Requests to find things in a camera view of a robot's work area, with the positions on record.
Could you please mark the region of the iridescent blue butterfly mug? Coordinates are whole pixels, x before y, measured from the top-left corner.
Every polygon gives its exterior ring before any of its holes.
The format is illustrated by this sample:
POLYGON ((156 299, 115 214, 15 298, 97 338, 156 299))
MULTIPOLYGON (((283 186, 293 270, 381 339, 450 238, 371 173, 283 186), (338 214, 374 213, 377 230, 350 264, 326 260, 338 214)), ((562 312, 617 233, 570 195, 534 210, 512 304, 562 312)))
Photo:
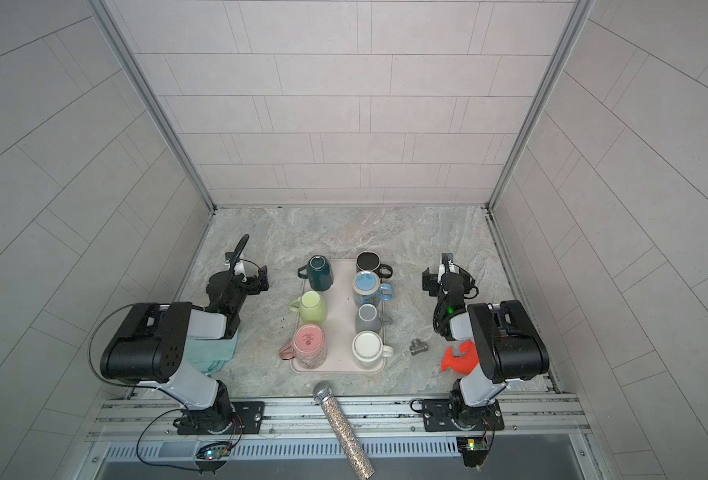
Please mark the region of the iridescent blue butterfly mug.
POLYGON ((392 300, 394 296, 391 285, 383 283, 375 272, 367 270, 360 271, 355 275, 352 289, 357 307, 364 304, 378 306, 382 301, 392 300))

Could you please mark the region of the dark green mug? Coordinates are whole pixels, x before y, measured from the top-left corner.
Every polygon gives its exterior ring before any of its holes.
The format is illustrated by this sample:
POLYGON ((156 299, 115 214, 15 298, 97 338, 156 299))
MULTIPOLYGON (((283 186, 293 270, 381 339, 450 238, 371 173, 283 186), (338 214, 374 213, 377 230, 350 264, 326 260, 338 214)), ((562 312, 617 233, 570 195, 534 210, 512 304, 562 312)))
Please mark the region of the dark green mug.
POLYGON ((313 291, 324 292, 334 283, 332 267, 323 255, 313 255, 307 263, 297 270, 297 276, 307 280, 313 291))

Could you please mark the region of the black mug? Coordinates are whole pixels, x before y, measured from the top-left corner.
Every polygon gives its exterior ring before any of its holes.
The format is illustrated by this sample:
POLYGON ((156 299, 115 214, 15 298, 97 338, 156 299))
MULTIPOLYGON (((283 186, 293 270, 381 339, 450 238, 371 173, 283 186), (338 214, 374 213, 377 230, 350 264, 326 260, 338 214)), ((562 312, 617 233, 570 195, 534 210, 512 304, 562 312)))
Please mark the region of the black mug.
POLYGON ((361 252, 356 257, 355 265, 358 272, 372 272, 381 279, 390 279, 393 275, 393 268, 383 263, 379 255, 372 251, 361 252))

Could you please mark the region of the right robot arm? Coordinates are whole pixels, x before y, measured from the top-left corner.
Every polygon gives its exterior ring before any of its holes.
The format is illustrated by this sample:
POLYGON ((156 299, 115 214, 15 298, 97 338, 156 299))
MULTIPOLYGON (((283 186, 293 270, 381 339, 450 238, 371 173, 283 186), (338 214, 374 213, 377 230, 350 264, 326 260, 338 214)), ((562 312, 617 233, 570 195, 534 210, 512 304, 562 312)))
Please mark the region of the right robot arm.
POLYGON ((500 431, 504 428, 497 396, 514 381, 545 374, 549 355, 522 303, 474 303, 476 280, 441 255, 436 273, 422 273, 422 289, 437 299, 432 315, 436 333, 460 341, 461 369, 446 400, 424 399, 421 414, 428 432, 500 431))

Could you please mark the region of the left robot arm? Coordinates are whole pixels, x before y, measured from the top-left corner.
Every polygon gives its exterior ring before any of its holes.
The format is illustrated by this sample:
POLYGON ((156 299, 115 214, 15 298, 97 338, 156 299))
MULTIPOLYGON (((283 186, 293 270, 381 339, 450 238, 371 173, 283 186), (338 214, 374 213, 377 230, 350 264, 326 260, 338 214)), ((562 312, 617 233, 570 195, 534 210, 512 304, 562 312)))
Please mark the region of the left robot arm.
POLYGON ((267 268, 254 274, 244 267, 243 235, 226 254, 227 268, 212 275, 205 307, 190 302, 135 303, 106 346, 96 374, 137 388, 160 390, 180 404, 173 422, 179 435, 257 434, 265 404, 234 403, 226 385, 197 370, 184 358, 188 340, 230 340, 241 324, 240 310, 249 296, 269 289, 267 268))

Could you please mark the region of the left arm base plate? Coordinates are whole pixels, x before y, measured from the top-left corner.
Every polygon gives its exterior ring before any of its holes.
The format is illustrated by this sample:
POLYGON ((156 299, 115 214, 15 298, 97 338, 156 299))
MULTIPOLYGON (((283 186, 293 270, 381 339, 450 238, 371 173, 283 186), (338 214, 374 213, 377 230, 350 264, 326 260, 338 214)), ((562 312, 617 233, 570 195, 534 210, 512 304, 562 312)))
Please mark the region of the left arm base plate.
POLYGON ((263 421, 264 402, 215 403, 202 410, 182 411, 173 421, 178 435, 257 434, 263 421))

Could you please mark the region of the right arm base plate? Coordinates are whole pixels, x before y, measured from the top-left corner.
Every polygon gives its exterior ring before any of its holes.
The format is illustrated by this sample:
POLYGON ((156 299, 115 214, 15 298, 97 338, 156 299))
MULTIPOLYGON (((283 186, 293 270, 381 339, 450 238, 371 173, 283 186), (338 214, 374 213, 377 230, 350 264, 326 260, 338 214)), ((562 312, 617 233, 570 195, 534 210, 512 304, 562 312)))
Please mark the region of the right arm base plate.
POLYGON ((422 419, 427 432, 483 432, 505 429, 498 401, 486 406, 469 407, 462 401, 425 399, 422 419))

